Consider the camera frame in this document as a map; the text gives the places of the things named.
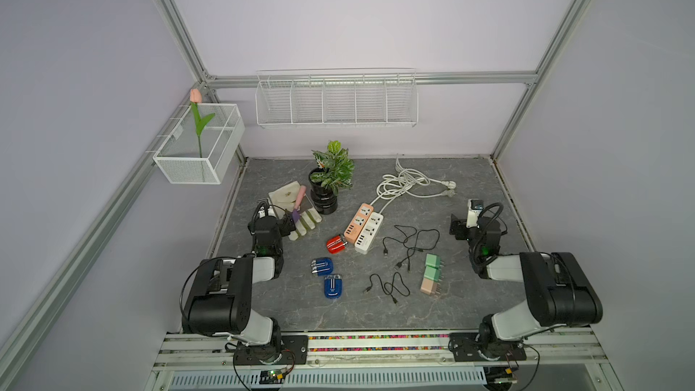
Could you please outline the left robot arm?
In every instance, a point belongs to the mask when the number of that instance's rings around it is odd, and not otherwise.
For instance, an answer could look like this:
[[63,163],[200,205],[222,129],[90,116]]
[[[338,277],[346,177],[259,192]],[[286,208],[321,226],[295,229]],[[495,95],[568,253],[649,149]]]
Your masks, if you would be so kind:
[[285,351],[280,325],[255,311],[252,298],[255,284],[275,280],[282,272],[281,223],[258,211],[249,230],[250,253],[204,260],[186,278],[179,295],[182,328],[207,337],[224,334],[249,362],[273,364]]

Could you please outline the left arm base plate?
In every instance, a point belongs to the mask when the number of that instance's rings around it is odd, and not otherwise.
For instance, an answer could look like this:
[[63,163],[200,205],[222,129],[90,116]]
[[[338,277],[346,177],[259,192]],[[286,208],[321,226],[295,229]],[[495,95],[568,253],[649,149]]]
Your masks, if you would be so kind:
[[237,366],[305,365],[309,355],[309,338],[305,335],[282,334],[269,345],[244,346],[239,344],[233,353]]

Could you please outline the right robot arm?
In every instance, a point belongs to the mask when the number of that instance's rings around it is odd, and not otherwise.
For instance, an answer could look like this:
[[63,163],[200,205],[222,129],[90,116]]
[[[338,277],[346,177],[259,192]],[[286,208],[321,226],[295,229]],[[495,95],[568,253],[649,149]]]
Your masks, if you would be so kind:
[[457,362],[525,360],[523,341],[552,329],[585,327],[604,315],[603,305],[572,253],[501,253],[503,204],[468,201],[467,217],[451,216],[450,234],[468,244],[474,273],[483,280],[520,282],[525,300],[483,318],[476,332],[450,335]]

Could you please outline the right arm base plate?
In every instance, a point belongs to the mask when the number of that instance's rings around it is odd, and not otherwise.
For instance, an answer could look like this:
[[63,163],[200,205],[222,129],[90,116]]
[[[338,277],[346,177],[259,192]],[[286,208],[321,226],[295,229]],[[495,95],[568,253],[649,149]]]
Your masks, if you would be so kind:
[[517,341],[492,340],[483,342],[477,332],[454,332],[449,336],[448,349],[455,362],[523,361],[527,359],[523,345]]

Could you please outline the green charger adapter top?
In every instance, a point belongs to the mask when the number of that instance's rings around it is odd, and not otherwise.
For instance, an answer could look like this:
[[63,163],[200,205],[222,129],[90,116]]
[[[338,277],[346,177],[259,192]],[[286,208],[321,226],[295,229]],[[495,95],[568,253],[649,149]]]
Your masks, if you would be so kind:
[[425,266],[435,270],[440,270],[443,266],[442,259],[439,255],[429,253],[425,258]]

